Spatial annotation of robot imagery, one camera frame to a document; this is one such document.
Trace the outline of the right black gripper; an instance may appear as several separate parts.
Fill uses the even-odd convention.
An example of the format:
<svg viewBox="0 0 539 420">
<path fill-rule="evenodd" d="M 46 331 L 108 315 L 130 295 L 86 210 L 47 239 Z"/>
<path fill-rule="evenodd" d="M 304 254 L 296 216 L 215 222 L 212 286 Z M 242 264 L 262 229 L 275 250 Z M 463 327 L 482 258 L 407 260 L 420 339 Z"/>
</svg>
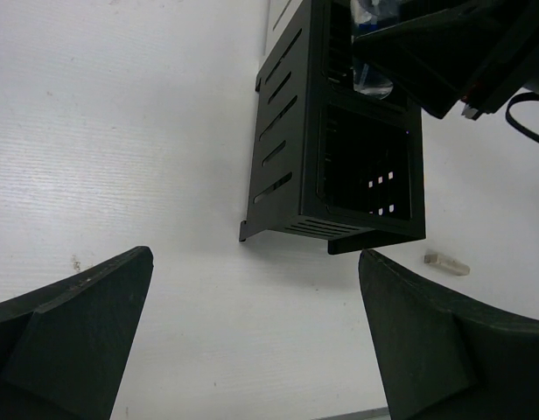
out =
<svg viewBox="0 0 539 420">
<path fill-rule="evenodd" d="M 353 56 L 436 118 L 539 94 L 539 1 L 353 1 L 352 23 Z"/>
</svg>

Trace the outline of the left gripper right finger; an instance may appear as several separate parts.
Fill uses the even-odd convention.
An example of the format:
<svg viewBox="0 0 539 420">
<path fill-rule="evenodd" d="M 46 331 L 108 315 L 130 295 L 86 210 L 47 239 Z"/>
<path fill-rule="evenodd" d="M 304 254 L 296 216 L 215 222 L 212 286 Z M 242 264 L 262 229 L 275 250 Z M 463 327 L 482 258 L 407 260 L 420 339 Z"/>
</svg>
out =
<svg viewBox="0 0 539 420">
<path fill-rule="evenodd" d="M 539 320 L 434 283 L 374 250 L 359 261 L 394 419 L 539 419 Z"/>
</svg>

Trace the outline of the long beige eraser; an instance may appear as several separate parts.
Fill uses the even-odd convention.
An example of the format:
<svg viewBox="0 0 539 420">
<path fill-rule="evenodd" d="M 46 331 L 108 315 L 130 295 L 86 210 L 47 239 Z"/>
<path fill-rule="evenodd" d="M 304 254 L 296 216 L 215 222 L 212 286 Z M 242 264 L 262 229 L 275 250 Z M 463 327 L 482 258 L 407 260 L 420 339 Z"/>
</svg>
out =
<svg viewBox="0 0 539 420">
<path fill-rule="evenodd" d="M 438 252 L 428 252 L 425 254 L 423 256 L 423 263 L 456 277 L 465 277 L 471 272 L 468 265 Z"/>
</svg>

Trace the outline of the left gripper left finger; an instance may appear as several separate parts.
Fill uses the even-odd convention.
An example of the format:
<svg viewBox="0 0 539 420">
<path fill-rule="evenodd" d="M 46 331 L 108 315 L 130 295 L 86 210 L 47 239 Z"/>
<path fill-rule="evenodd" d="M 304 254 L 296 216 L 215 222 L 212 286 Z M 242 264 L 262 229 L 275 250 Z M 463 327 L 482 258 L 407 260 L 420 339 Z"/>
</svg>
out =
<svg viewBox="0 0 539 420">
<path fill-rule="evenodd" d="M 151 284 L 139 246 L 0 303 L 0 419 L 108 419 Z"/>
</svg>

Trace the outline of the clear blue-tip glue bottle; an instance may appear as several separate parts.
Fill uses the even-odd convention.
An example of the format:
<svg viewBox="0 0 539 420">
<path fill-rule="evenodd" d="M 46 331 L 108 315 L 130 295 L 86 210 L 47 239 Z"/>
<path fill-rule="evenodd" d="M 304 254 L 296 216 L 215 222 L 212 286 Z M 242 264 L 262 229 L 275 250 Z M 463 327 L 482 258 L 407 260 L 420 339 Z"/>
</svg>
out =
<svg viewBox="0 0 539 420">
<path fill-rule="evenodd" d="M 350 2 L 352 42 L 359 36 L 393 25 L 399 17 L 397 1 L 360 0 Z M 353 58 L 353 89 L 378 100 L 393 90 L 391 80 L 360 59 Z"/>
</svg>

